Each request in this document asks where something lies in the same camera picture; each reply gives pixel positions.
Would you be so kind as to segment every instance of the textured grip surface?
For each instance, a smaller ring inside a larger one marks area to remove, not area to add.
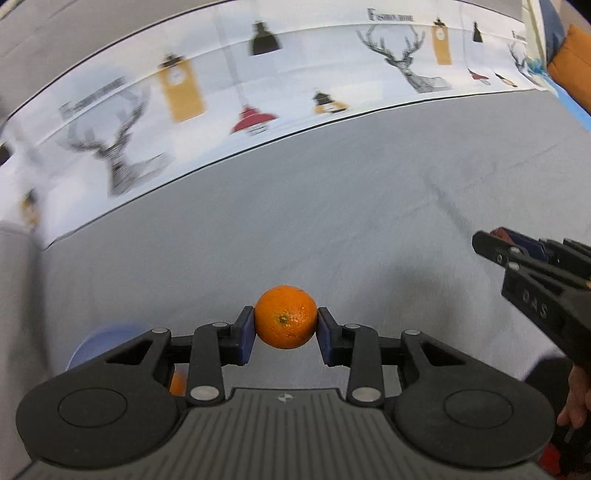
[[[464,471],[412,450],[381,411],[346,404],[336,390],[245,390],[217,407],[194,408],[166,445],[105,471],[33,463],[21,480],[536,480],[526,463]]]

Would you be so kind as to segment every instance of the yellow clock illustration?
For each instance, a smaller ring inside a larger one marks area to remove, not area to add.
[[[433,22],[433,26],[431,27],[431,36],[433,37],[433,50],[435,51],[435,56],[437,57],[437,63],[439,65],[451,65],[452,55],[449,51],[447,25],[439,18],[436,22]]]
[[[176,123],[201,115],[205,111],[197,76],[193,73],[189,60],[167,55],[165,61],[160,64],[158,78],[170,115]]]

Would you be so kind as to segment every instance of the small orange fruit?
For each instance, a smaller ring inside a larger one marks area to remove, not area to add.
[[[279,285],[267,290],[255,305],[255,330],[276,348],[297,348],[316,331],[316,303],[304,290]]]
[[[185,388],[187,386],[187,377],[181,370],[177,370],[173,374],[173,380],[170,382],[170,393],[178,397],[184,397]]]

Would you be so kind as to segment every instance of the finger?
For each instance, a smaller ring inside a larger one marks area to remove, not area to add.
[[[572,391],[569,392],[569,396],[566,398],[564,409],[567,411],[573,427],[579,428],[585,422],[586,409],[584,405],[579,404],[576,395]]]
[[[569,375],[569,387],[578,405],[585,405],[585,395],[591,389],[591,382],[585,370],[574,365]]]
[[[585,421],[587,420],[587,410],[583,407],[578,407],[569,412],[569,416],[573,427],[579,429],[585,425]]]
[[[569,417],[569,412],[566,409],[566,406],[561,410],[561,412],[558,414],[558,417],[556,417],[556,424],[563,427],[565,425],[568,425],[570,423],[570,417]]]

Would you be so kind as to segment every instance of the white printed curtain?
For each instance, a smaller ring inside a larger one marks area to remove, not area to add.
[[[19,108],[0,143],[46,247],[285,135],[425,99],[540,88],[525,56],[523,23],[455,0],[232,0],[83,61]]]

